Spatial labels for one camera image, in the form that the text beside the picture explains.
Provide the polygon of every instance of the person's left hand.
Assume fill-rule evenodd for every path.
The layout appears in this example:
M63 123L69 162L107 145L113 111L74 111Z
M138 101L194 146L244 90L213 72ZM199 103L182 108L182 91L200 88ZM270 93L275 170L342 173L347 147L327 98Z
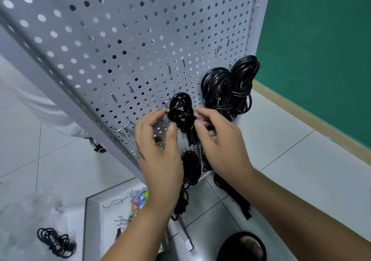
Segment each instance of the person's left hand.
M135 138L139 165L148 187L147 203L172 213L183 183L183 163L176 123L171 123L167 129L165 150L155 142L153 127L165 114L165 109L147 114L135 126Z

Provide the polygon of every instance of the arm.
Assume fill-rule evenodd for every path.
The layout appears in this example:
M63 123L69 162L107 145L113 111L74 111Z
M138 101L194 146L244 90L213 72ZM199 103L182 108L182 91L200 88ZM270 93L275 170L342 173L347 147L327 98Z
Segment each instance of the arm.
M167 130L165 150L157 146L154 139L153 126L164 115L165 110L154 110L135 127L139 164L148 186L148 200L102 261L156 259L183 182L176 124L172 123Z
M371 243L254 169L238 127L215 110L197 112L204 121L195 127L213 169L262 213L298 260L371 260ZM211 123L215 131L208 132Z

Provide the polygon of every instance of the hand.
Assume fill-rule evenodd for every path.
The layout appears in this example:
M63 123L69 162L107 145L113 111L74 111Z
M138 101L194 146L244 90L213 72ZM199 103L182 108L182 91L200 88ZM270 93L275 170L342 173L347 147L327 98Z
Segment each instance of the hand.
M148 202L169 213L175 208L183 183L183 163L178 149L176 123L166 133L166 147L155 142L153 127L164 117L166 110L154 110L142 118L135 127L139 165L148 187Z
M211 167L229 184L238 175L253 173L253 166L248 158L241 130L214 109L196 108L197 118L194 126ZM206 126L213 125L215 131L207 131Z

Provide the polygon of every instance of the forearm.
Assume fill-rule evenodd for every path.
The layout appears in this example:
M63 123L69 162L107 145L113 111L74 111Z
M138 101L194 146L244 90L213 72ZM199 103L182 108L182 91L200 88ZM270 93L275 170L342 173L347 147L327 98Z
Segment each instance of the forearm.
M262 213L298 260L371 259L367 240L261 172L239 174L229 183Z
M159 209L149 200L138 211L119 239L103 256L102 261L148 261L155 260L171 210Z

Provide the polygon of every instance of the fingernail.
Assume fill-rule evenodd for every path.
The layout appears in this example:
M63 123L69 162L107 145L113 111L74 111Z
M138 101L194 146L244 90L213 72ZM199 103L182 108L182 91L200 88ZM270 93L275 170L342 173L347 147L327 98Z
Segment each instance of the fingernail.
M169 130L175 131L177 129L177 124L175 122L171 123L169 126Z

